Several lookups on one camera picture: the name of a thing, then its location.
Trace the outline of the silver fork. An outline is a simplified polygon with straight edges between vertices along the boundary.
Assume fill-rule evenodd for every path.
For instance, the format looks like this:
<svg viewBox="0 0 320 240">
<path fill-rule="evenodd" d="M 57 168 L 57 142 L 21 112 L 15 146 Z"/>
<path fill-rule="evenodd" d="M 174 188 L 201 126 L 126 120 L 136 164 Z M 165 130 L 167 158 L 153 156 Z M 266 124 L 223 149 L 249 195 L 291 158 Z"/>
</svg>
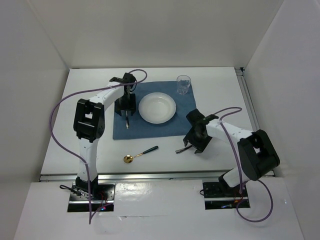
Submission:
<svg viewBox="0 0 320 240">
<path fill-rule="evenodd" d="M 125 125 L 126 125 L 127 129 L 130 128 L 130 120 L 129 120 L 129 112 L 128 111 L 125 112 Z"/>
</svg>

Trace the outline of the silver table knife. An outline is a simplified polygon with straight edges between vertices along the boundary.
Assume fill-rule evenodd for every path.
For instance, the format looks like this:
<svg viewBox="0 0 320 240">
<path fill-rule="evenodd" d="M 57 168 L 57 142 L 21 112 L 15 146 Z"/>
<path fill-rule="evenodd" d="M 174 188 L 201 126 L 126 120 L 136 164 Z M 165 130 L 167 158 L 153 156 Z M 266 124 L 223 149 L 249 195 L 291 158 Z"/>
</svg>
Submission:
<svg viewBox="0 0 320 240">
<path fill-rule="evenodd" d="M 190 148 L 192 148 L 192 147 L 193 147 L 192 145 L 186 146 L 186 147 L 184 147 L 184 148 L 181 148 L 181 149 L 176 150 L 175 153 L 176 153 L 176 154 L 181 154 L 181 153 L 183 153 L 184 151 L 186 151 L 186 150 L 188 150 L 188 149 L 190 149 Z"/>
</svg>

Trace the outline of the blue cloth napkin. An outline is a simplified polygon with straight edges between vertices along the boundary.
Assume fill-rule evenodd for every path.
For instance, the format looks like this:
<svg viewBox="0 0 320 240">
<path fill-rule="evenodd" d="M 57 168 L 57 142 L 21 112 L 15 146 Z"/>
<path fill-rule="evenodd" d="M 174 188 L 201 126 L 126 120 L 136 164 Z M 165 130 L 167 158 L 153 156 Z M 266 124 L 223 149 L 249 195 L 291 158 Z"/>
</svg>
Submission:
<svg viewBox="0 0 320 240">
<path fill-rule="evenodd" d="M 136 112 L 129 117 L 129 128 L 124 116 L 114 114 L 114 140 L 184 136 L 191 129 L 186 116 L 197 108 L 192 86 L 179 94 L 175 81 L 145 82 L 134 93 Z"/>
</svg>

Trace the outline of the white round plate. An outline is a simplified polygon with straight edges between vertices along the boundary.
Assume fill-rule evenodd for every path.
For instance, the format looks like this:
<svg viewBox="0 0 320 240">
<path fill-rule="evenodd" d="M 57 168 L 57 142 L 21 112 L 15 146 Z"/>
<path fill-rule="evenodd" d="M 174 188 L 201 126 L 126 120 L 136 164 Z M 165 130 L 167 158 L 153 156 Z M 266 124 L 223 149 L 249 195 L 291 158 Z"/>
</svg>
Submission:
<svg viewBox="0 0 320 240">
<path fill-rule="evenodd" d="M 162 92 L 147 94 L 138 105 L 140 116 L 151 124 L 168 122 L 175 115 L 176 108 L 173 98 Z"/>
</svg>

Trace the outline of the clear drinking glass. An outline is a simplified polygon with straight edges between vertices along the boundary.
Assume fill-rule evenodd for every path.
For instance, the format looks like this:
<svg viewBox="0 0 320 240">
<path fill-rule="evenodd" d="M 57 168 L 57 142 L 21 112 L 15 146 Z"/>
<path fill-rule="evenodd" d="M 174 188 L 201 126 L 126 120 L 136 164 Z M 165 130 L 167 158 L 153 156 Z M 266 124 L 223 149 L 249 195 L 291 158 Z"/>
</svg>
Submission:
<svg viewBox="0 0 320 240">
<path fill-rule="evenodd" d="M 180 95 L 185 95 L 188 93 L 190 85 L 191 85 L 191 78 L 187 75 L 179 75 L 176 79 L 177 83 L 177 92 Z"/>
</svg>

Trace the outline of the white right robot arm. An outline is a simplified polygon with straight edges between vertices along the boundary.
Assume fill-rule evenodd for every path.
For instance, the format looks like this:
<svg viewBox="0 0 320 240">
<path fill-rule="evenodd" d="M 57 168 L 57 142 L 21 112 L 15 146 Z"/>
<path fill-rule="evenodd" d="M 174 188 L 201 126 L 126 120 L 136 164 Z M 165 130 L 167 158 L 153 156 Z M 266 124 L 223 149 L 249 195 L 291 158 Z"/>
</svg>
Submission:
<svg viewBox="0 0 320 240">
<path fill-rule="evenodd" d="M 245 130 L 224 121 L 241 111 L 241 107 L 227 107 L 205 116 L 195 109 L 186 115 L 191 129 L 183 138 L 185 148 L 192 146 L 195 154 L 201 154 L 212 139 L 231 147 L 236 167 L 219 177 L 218 190 L 223 196 L 230 196 L 236 188 L 242 192 L 246 182 L 258 181 L 280 165 L 280 158 L 264 130 Z"/>
</svg>

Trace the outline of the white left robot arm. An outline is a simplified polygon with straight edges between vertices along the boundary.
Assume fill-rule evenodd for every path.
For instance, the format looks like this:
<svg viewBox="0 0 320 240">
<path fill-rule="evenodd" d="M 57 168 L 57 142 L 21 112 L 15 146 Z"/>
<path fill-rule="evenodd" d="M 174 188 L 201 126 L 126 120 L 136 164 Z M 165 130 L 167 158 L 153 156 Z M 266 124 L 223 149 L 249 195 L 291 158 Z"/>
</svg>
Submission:
<svg viewBox="0 0 320 240">
<path fill-rule="evenodd" d="M 80 162 L 75 180 L 77 188 L 88 200 L 99 195 L 97 150 L 98 142 L 105 131 L 105 111 L 114 105 L 119 116 L 125 114 L 126 126 L 129 116 L 136 112 L 136 95 L 132 88 L 136 86 L 136 78 L 132 73 L 125 73 L 122 78 L 113 77 L 109 81 L 109 89 L 100 91 L 89 99 L 77 102 L 73 129 L 79 139 L 79 155 L 86 161 Z"/>
</svg>

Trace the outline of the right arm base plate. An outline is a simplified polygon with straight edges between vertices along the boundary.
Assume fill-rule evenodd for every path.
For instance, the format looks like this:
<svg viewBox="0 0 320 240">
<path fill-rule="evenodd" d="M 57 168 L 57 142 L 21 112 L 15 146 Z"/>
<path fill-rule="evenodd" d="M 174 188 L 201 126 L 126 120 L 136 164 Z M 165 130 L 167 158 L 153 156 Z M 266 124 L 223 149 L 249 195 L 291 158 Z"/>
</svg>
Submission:
<svg viewBox="0 0 320 240">
<path fill-rule="evenodd" d="M 246 187 L 239 193 L 239 187 L 224 188 L 220 182 L 203 182 L 199 194 L 204 197 L 206 210 L 250 208 L 250 201 Z"/>
</svg>

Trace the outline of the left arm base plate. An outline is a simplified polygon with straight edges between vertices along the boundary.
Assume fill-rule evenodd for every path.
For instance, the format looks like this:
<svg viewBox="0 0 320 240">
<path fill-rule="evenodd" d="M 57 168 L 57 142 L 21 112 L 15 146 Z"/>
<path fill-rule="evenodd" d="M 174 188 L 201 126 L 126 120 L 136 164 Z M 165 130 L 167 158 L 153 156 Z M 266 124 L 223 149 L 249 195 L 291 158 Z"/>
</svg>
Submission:
<svg viewBox="0 0 320 240">
<path fill-rule="evenodd" d="M 89 194 L 87 191 L 76 187 L 74 183 L 66 190 L 70 191 L 68 213 L 89 212 Z M 90 197 L 92 212 L 97 209 L 99 209 L 99 212 L 113 212 L 115 190 L 116 185 L 114 183 L 98 185 L 97 191 Z"/>
</svg>

